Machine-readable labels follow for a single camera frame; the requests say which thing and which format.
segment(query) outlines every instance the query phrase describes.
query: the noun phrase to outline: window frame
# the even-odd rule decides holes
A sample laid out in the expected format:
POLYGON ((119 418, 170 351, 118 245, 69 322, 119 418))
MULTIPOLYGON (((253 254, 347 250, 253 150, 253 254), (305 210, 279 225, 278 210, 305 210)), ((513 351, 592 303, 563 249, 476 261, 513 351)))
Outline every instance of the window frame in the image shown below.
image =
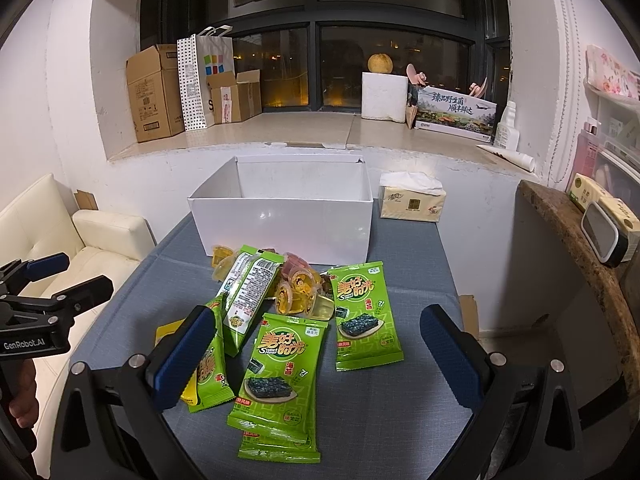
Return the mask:
POLYGON ((492 100, 494 56, 492 44, 503 46, 509 36, 498 36, 496 0, 462 0, 464 18, 433 10, 386 3, 358 1, 303 0, 303 5, 285 9, 269 9, 253 14, 235 16, 218 22, 206 22, 206 6, 193 0, 156 0, 158 2, 158 43, 175 43, 211 25, 232 25, 232 38, 286 28, 306 27, 308 105, 265 108, 264 111, 353 111, 359 108, 332 107, 322 104, 320 73, 320 27, 350 26, 390 28, 428 34, 468 45, 468 79, 482 84, 487 77, 485 99, 492 100))

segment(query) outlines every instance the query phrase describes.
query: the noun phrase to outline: white bottle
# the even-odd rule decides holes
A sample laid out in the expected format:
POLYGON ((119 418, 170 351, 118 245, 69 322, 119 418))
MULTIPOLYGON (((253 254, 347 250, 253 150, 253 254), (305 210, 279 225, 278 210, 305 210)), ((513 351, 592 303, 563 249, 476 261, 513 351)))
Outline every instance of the white bottle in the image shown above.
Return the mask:
POLYGON ((494 146, 504 150, 518 151, 518 141, 520 132, 515 128, 516 123, 516 103, 507 101, 507 106, 502 113, 502 118, 498 123, 495 132, 494 146))

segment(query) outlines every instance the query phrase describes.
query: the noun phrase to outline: open white box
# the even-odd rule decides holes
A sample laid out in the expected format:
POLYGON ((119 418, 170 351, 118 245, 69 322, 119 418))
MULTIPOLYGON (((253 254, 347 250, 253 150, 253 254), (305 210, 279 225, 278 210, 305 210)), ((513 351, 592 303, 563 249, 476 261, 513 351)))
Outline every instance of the open white box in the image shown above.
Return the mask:
POLYGON ((373 198, 357 155, 246 155, 222 165, 189 197, 205 252, 243 244, 295 253, 310 264, 367 260, 373 198))

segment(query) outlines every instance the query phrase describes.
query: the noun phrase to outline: bolt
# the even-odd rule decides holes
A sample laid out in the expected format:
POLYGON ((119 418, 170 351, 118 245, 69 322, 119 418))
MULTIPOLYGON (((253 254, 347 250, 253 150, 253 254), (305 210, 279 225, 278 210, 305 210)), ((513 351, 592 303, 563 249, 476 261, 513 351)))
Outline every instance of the bolt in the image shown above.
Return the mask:
POLYGON ((496 366, 504 366, 505 364, 507 364, 507 358, 500 352, 494 352, 489 355, 489 361, 491 361, 496 366))
POLYGON ((142 354, 135 354, 129 358, 129 366, 131 368, 140 368, 146 361, 146 358, 142 354))
POLYGON ((80 375, 82 372, 84 372, 84 363, 82 361, 74 363, 74 365, 71 367, 71 373, 73 375, 80 375))
POLYGON ((552 359, 549 364, 553 371, 558 373, 564 372, 564 363, 560 359, 552 359))

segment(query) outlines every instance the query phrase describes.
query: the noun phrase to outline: sofa backrest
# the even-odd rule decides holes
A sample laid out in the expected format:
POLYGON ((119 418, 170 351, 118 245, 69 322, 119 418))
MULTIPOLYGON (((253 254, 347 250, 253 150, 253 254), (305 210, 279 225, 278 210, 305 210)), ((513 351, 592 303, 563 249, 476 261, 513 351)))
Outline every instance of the sofa backrest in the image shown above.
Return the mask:
MULTIPOLYGON (((36 260, 56 253, 66 253, 71 260, 83 247, 52 174, 0 212, 0 266, 16 258, 36 260)), ((30 283, 21 295, 38 297, 53 279, 30 283)))

